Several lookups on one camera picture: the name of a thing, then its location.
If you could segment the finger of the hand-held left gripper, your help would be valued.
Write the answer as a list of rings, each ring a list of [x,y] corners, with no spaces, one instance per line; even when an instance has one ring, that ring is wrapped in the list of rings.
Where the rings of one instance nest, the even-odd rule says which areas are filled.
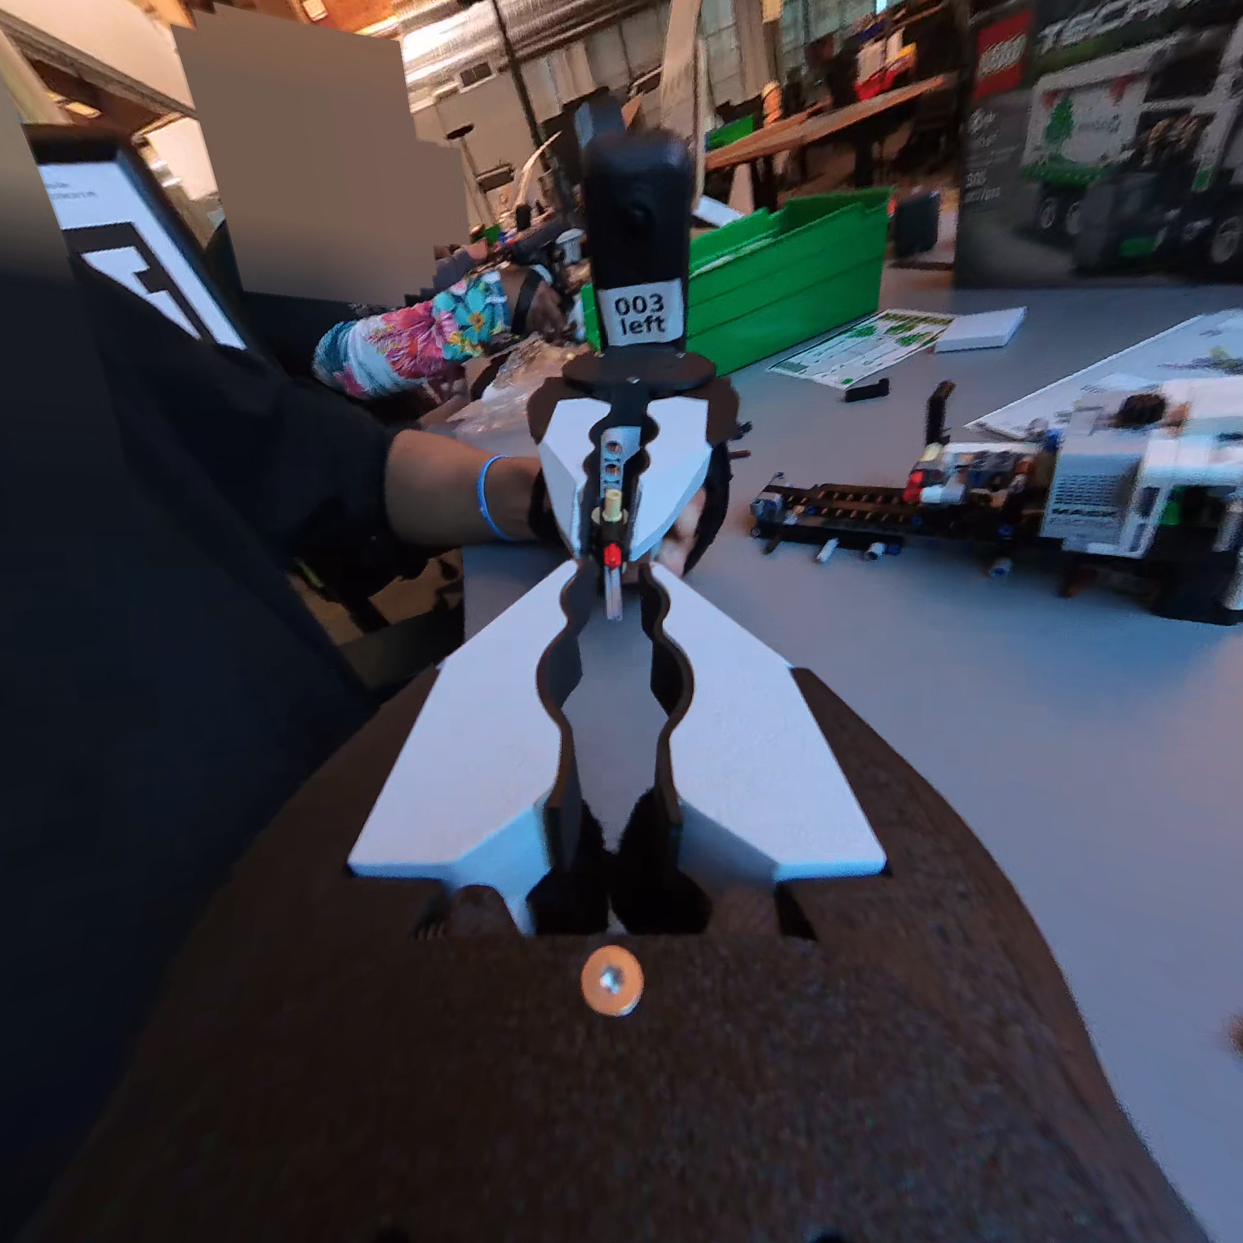
[[[707,476],[707,399],[659,399],[646,417],[655,432],[643,447],[628,495],[627,557],[640,562],[672,530]]]
[[[574,560],[591,557],[602,498],[599,423],[610,415],[602,399],[539,399],[533,444],[550,512]]]

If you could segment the small white box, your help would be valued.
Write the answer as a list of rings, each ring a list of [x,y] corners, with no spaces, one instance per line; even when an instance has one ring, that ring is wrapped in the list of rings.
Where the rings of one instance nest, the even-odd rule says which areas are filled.
[[[954,315],[935,340],[935,353],[958,353],[958,352],[992,352],[1006,349],[1014,333],[1023,329],[1029,310],[1006,307],[989,314],[966,314]]]

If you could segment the black lego set box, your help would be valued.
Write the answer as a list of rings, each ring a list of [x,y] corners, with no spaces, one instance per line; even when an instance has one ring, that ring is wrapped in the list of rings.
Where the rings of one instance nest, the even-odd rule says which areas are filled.
[[[971,51],[958,287],[1239,281],[1238,0],[992,2]]]

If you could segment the sticker sheet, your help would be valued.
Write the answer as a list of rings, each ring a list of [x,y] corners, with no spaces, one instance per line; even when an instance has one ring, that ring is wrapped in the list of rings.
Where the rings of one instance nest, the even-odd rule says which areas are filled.
[[[898,360],[934,349],[953,326],[953,314],[879,310],[819,344],[770,363],[770,372],[847,393]]]

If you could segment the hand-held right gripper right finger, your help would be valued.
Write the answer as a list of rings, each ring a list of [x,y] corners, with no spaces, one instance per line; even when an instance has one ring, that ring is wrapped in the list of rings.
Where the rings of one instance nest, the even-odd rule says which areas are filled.
[[[870,878],[887,847],[817,706],[827,684],[663,565],[640,575],[668,721],[640,800],[640,930],[706,930],[729,891]]]

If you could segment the person's left hand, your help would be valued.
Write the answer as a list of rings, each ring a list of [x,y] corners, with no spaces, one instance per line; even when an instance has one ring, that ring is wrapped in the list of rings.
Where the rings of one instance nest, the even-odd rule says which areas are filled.
[[[661,542],[637,562],[640,565],[655,562],[663,565],[672,575],[682,579],[697,550],[702,512],[706,512],[706,490],[697,490],[679,508],[679,517],[672,522],[672,529],[661,535]]]

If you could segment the white black lego truck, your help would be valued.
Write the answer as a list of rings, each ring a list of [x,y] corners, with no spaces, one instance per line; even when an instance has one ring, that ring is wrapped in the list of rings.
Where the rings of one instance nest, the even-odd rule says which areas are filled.
[[[1115,573],[1168,619],[1239,625],[1243,618],[1243,387],[1235,376],[1108,381],[1014,444],[953,440],[938,384],[922,447],[901,488],[794,488],[755,495],[751,535],[863,560],[907,542],[971,543],[1002,579],[1024,550],[1055,554],[1059,596]]]

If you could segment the clear plastic bag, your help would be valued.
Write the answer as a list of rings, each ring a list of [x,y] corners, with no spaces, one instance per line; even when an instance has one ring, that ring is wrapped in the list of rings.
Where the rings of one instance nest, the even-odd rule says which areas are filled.
[[[469,444],[525,432],[530,396],[546,381],[560,381],[563,367],[578,353],[582,344],[523,341],[523,349],[511,349],[479,372],[471,401],[450,415],[444,431]]]

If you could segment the grey black lego gear assembly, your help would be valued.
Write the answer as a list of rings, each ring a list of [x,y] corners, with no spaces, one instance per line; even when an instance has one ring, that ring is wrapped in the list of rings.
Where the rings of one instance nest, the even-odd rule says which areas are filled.
[[[622,619],[622,569],[628,565],[632,519],[640,506],[640,450],[643,432],[637,423],[602,431],[591,459],[595,479],[586,483],[586,554],[599,562],[604,618],[610,622]],[[602,562],[602,548],[610,542],[622,550],[620,573],[607,573]]]

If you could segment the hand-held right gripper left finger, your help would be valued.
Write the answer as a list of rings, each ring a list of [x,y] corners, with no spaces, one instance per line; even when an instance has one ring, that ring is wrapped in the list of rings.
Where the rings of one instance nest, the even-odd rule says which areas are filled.
[[[354,875],[487,886],[523,934],[591,930],[591,836],[563,714],[589,618],[591,562],[565,560],[415,684],[426,695],[347,855]]]

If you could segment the blue wristband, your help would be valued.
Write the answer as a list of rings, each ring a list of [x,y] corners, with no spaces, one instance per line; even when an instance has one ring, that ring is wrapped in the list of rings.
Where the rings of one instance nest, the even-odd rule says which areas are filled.
[[[485,526],[491,529],[491,535],[493,535],[498,542],[511,543],[511,542],[518,542],[518,539],[506,535],[506,529],[493,519],[491,499],[487,499],[487,480],[491,480],[491,468],[493,468],[498,463],[509,463],[509,454],[499,452],[499,454],[491,454],[491,459],[481,463],[481,472],[479,472],[479,479],[475,479],[475,504],[479,504],[479,512],[481,512]]]

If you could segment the background wooden table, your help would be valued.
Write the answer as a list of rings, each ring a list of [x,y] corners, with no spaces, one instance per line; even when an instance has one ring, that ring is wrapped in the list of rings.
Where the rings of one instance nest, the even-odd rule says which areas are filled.
[[[830,139],[842,139],[857,146],[852,182],[857,190],[874,186],[875,176],[874,146],[883,141],[889,130],[910,120],[918,102],[953,92],[954,85],[958,85],[958,73],[938,73],[910,85],[879,92],[866,102],[854,102],[831,111],[807,111],[777,120],[764,130],[751,134],[747,139],[707,151],[706,170],[717,173],[740,165],[762,165],[773,160],[774,156],[791,156],[800,148],[823,146]]]

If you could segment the black framed marker sign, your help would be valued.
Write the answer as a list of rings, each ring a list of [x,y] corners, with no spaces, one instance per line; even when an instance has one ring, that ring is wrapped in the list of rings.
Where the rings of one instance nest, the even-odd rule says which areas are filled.
[[[69,255],[156,307],[180,333],[258,353],[207,245],[127,135],[22,122]]]

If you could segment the black mesh office chair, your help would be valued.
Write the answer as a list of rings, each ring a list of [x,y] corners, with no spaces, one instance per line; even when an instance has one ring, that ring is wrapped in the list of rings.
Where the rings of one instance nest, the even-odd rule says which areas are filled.
[[[288,582],[330,643],[381,698],[395,695],[466,640],[462,550],[324,554]]]

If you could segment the green plastic bin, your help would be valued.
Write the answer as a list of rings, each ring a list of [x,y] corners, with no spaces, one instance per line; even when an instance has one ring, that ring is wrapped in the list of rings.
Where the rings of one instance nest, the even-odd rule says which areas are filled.
[[[875,314],[889,186],[794,195],[777,211],[702,199],[688,240],[686,352],[734,372]]]

